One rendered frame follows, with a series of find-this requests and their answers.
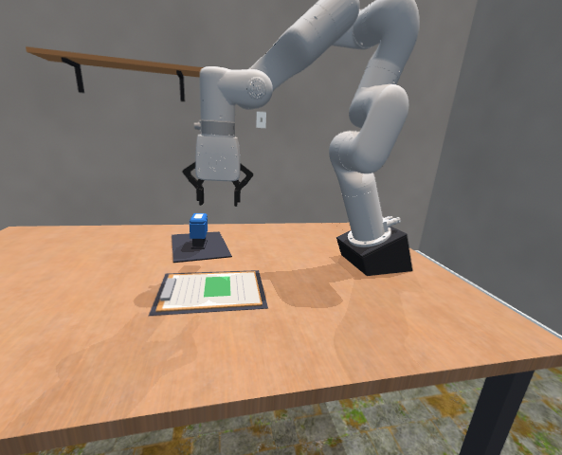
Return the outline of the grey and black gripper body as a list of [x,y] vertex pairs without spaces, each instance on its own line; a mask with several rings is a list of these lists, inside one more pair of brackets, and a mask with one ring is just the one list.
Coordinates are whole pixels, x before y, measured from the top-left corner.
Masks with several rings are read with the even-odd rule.
[[239,140],[234,136],[197,136],[195,174],[201,180],[236,181],[240,177]]

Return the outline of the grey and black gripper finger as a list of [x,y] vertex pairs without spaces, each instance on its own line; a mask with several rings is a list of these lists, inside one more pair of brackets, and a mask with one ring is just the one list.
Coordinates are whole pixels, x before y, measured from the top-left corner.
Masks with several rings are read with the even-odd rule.
[[[248,181],[252,178],[253,172],[246,168],[243,164],[240,163],[240,170],[246,174],[245,179],[241,182],[239,180],[232,181],[235,186],[234,190],[234,206],[237,207],[237,204],[240,203],[241,198],[241,189],[248,183]],[[238,183],[239,182],[239,183]],[[236,204],[237,203],[237,204]]]
[[195,169],[195,162],[189,165],[186,169],[182,171],[182,173],[188,178],[191,184],[196,188],[196,200],[199,201],[199,206],[202,206],[204,203],[204,188],[202,187],[202,183],[205,180],[196,179],[190,173],[192,170]]

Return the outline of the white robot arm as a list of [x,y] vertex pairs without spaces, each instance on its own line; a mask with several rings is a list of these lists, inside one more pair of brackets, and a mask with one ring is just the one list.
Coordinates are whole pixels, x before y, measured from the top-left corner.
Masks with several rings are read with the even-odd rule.
[[349,242],[360,247],[380,245],[391,236],[390,226],[401,220],[382,216],[373,173],[387,161],[408,115],[408,95],[397,82],[418,32],[414,0],[376,0],[364,9],[359,9],[359,0],[318,0],[248,70],[201,69],[201,120],[194,129],[234,136],[235,104],[244,109],[263,107],[277,87],[330,46],[379,45],[349,111],[351,123],[362,129],[338,134],[329,156],[351,227]]

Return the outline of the blue self-inking stamp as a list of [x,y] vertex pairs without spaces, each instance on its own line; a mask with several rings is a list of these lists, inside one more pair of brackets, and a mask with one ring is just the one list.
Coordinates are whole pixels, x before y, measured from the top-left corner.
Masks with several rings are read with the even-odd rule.
[[[206,222],[205,222],[206,221]],[[205,249],[208,232],[208,217],[205,213],[194,213],[190,219],[191,249]]]

